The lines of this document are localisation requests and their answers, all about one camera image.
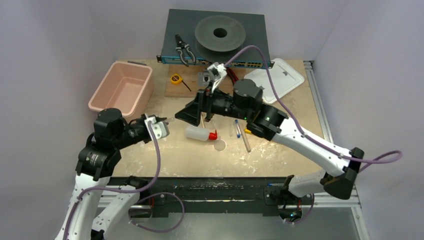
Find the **white squeeze bottle red cap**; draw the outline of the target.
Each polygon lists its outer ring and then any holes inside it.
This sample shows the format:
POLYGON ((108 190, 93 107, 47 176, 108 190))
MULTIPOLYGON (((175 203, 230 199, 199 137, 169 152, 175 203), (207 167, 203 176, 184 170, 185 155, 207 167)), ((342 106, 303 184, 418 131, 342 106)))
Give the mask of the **white squeeze bottle red cap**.
POLYGON ((217 131, 210 132, 209 129, 192 125, 186 127, 185 136, 199 141, 215 141, 218 139, 217 131))

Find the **test tube blue cap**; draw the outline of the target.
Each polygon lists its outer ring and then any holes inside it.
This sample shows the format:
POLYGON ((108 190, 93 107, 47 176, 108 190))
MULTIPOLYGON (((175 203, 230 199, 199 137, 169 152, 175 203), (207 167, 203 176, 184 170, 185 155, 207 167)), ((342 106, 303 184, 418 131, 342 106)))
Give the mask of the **test tube blue cap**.
POLYGON ((237 119, 234 120, 234 127, 235 127, 237 138, 240 138, 241 137, 241 130, 240 130, 239 122, 238 122, 237 119))

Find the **pink plastic bin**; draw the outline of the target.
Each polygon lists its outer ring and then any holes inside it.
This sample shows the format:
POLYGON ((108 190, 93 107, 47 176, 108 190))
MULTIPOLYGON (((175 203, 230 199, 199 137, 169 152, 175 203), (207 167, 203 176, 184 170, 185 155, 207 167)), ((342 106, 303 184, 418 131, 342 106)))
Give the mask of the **pink plastic bin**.
POLYGON ((94 112, 116 108, 127 120, 139 118, 154 90, 153 69, 149 66, 115 61, 88 102, 94 112))

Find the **wooden stick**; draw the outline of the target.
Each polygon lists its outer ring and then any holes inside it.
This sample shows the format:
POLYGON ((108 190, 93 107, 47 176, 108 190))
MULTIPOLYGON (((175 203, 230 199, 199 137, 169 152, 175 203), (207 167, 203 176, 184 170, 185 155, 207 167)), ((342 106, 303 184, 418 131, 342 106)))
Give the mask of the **wooden stick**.
POLYGON ((202 128, 205 128, 205 122, 204 122, 204 113, 200 113, 200 125, 202 128))

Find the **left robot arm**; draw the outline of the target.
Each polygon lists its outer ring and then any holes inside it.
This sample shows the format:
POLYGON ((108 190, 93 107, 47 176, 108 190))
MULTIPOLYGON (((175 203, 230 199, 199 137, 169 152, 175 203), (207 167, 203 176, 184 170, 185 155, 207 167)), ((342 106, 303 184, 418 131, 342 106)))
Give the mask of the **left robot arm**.
POLYGON ((58 240, 88 240, 103 191, 107 190, 121 150, 139 142, 158 140, 169 135, 165 118, 143 114, 126 121, 117 108, 100 111, 93 123, 94 131, 79 152, 75 168, 75 185, 58 240))

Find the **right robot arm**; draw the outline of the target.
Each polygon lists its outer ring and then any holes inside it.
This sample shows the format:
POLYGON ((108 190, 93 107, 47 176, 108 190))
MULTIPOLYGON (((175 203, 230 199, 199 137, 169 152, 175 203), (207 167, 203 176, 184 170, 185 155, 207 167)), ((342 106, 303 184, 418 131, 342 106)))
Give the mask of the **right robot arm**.
POLYGON ((193 126, 200 124, 202 113, 205 113, 206 122, 214 115, 245 120, 252 135, 284 145, 319 165, 322 169, 318 172, 286 180, 280 196, 288 204, 307 194, 323 192, 348 200, 360 165, 347 158, 362 158, 364 152, 357 147, 339 147, 303 128, 298 129, 293 118, 264 103, 262 95, 263 89, 251 79, 238 80, 232 95, 208 86, 199 90, 194 100, 178 111, 175 118, 193 126))

